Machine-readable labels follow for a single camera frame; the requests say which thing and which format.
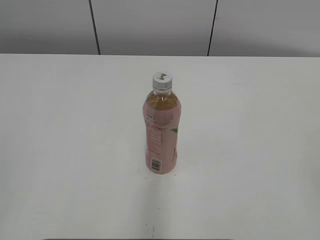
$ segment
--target white table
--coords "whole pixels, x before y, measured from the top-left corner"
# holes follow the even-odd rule
[[[145,166],[168,71],[178,161]],[[0,55],[0,239],[320,239],[320,58]]]

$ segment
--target bottle label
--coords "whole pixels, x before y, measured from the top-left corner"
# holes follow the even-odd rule
[[[152,171],[166,173],[176,165],[180,114],[181,107],[145,109],[146,164]]]

